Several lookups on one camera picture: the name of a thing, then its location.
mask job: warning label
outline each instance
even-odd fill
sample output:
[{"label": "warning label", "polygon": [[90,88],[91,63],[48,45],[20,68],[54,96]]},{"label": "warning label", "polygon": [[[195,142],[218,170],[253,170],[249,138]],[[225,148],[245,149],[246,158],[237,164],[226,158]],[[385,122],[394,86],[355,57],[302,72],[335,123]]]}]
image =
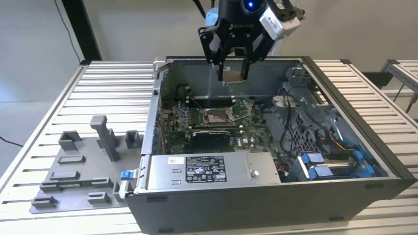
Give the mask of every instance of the warning label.
[{"label": "warning label", "polygon": [[186,157],[188,183],[227,182],[223,156]]}]

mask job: gray post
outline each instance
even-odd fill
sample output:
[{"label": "gray post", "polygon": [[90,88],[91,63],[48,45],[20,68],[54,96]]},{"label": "gray post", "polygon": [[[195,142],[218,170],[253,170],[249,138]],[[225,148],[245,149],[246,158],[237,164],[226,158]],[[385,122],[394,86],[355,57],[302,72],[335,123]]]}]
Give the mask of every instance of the gray post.
[{"label": "gray post", "polygon": [[119,153],[116,151],[115,138],[110,135],[110,130],[106,127],[107,117],[104,115],[92,116],[90,126],[98,131],[99,138],[102,140],[103,148],[112,162],[120,159]]}]

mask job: green circuit board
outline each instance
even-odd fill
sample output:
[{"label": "green circuit board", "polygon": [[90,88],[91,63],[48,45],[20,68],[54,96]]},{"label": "green circuit board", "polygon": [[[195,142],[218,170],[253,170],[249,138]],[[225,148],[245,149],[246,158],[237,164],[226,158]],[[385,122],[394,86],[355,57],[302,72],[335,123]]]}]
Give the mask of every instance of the green circuit board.
[{"label": "green circuit board", "polygon": [[[238,99],[233,107],[205,110],[176,106],[171,112],[166,111],[163,126],[167,154],[278,152],[262,110],[249,99]],[[227,131],[230,144],[195,149],[191,138],[199,131]]]}]

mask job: gray 3d-printed part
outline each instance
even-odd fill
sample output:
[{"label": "gray 3d-printed part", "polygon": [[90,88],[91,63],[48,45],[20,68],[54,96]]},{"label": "gray 3d-printed part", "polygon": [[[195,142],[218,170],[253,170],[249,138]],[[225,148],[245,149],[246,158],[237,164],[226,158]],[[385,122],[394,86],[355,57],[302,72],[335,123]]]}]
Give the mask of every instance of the gray 3d-printed part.
[{"label": "gray 3d-printed part", "polygon": [[106,192],[91,192],[87,200],[91,204],[111,202],[111,198]]},{"label": "gray 3d-printed part", "polygon": [[58,200],[54,197],[36,197],[32,200],[32,206],[35,208],[51,208],[55,207]]},{"label": "gray 3d-printed part", "polygon": [[139,135],[138,131],[127,131],[124,136],[124,142],[128,148],[143,147],[144,135]]},{"label": "gray 3d-printed part", "polygon": [[123,201],[124,201],[124,199],[123,199],[123,198],[120,198],[120,195],[119,195],[119,189],[120,189],[120,185],[119,185],[119,183],[118,183],[118,182],[115,182],[115,185],[114,185],[114,190],[112,190],[112,194],[114,194],[114,196],[115,196],[116,200],[118,200],[119,202],[123,202]]},{"label": "gray 3d-printed part", "polygon": [[114,132],[110,134],[106,123],[107,117],[104,115],[95,115],[91,118],[90,126],[98,131],[102,140],[102,147],[104,148],[111,161],[116,162],[120,159],[116,151],[116,138]]},{"label": "gray 3d-printed part", "polygon": [[79,177],[80,173],[78,171],[52,172],[50,180],[76,180]]},{"label": "gray 3d-printed part", "polygon": [[63,189],[55,184],[55,185],[42,185],[39,186],[39,189],[44,192],[56,192],[56,191],[62,191]]},{"label": "gray 3d-printed part", "polygon": [[[55,207],[31,208],[31,213],[51,213],[80,211],[91,209],[106,209],[126,207],[126,201],[115,192],[115,185],[119,182],[120,173],[126,170],[135,170],[140,161],[140,148],[130,149],[126,145],[126,136],[116,136],[119,145],[116,150],[120,155],[120,160],[110,161],[104,149],[98,145],[98,137],[83,138],[75,142],[78,151],[59,151],[55,162],[51,166],[46,181],[40,185],[40,191],[36,197],[54,197],[59,203]],[[79,161],[78,157],[84,156],[84,160]],[[71,163],[59,163],[68,158]],[[79,172],[80,176],[74,180],[50,180],[50,176],[62,172]],[[106,192],[110,197],[110,203],[91,204],[88,194],[92,192]]]},{"label": "gray 3d-printed part", "polygon": [[64,131],[60,135],[59,144],[64,151],[78,150],[75,141],[82,141],[76,131]]},{"label": "gray 3d-printed part", "polygon": [[95,178],[95,180],[100,180],[91,184],[95,188],[112,188],[114,187],[114,182],[110,177]]},{"label": "gray 3d-printed part", "polygon": [[86,162],[86,157],[83,155],[72,155],[60,157],[59,164],[83,163]]}]

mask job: screw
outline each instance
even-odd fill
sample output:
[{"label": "screw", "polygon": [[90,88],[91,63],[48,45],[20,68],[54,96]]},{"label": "screw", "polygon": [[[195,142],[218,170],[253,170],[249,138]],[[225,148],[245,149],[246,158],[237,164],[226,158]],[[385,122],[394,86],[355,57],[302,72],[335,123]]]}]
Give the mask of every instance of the screw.
[{"label": "screw", "polygon": [[259,172],[257,170],[251,170],[250,171],[250,174],[251,174],[251,178],[255,179],[261,176]]}]

